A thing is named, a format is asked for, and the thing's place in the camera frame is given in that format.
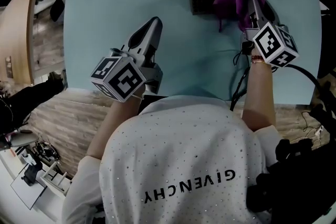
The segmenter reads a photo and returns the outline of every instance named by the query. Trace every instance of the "person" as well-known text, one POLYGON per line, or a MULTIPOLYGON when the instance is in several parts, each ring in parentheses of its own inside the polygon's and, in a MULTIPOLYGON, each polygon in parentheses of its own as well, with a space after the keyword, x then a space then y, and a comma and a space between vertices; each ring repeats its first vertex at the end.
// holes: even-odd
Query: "person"
POLYGON ((10 97, 0 98, 0 133, 8 134, 20 128, 29 114, 64 89, 63 79, 54 72, 46 82, 26 87, 10 97))
POLYGON ((78 165, 63 223, 92 223, 102 204, 106 223, 270 223, 269 212, 246 207, 281 139, 271 66, 258 56, 241 118, 209 97, 168 97, 139 115, 140 98, 113 102, 78 165))

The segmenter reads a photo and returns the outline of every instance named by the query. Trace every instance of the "table surface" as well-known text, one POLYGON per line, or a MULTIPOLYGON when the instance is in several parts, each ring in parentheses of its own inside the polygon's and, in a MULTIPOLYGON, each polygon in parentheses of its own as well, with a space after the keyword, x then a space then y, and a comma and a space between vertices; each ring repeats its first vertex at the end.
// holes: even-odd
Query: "table surface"
MULTIPOLYGON (((321 51, 319 0, 269 0, 280 21, 289 27, 300 57, 294 65, 318 73, 321 51)), ((236 22, 213 15, 193 16, 189 0, 66 0, 64 47, 69 87, 95 90, 89 77, 109 48, 120 48, 148 19, 163 22, 155 61, 163 71, 160 95, 206 90, 229 100, 245 69, 236 22)), ((275 103, 309 104, 314 85, 290 68, 274 73, 275 103)))

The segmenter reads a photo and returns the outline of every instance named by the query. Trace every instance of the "wooden floor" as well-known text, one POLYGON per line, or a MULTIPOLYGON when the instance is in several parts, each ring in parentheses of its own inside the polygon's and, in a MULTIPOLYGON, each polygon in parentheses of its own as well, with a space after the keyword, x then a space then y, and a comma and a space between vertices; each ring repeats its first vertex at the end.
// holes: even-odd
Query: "wooden floor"
MULTIPOLYGON (((40 16, 34 25, 34 40, 36 65, 46 65, 57 62, 63 57, 62 25, 53 24, 48 13, 40 16)), ((333 89, 336 81, 332 80, 333 89)), ((9 91, 15 92, 23 86, 12 86, 9 91)), ((61 156, 61 168, 73 176, 77 171, 78 162, 85 152, 104 119, 112 101, 100 92, 90 92, 79 89, 67 89, 48 102, 35 109, 30 117, 28 129, 32 129, 40 137, 53 144, 61 156)), ((235 113, 241 115, 242 104, 237 104, 235 113)), ((312 128, 302 130, 306 123, 301 115, 310 111, 308 106, 277 105, 277 129, 280 134, 291 141, 306 136, 312 128)), ((309 126, 318 128, 320 124, 307 113, 304 116, 309 126)), ((327 131, 322 133, 322 141, 314 137, 314 147, 329 141, 327 131)))

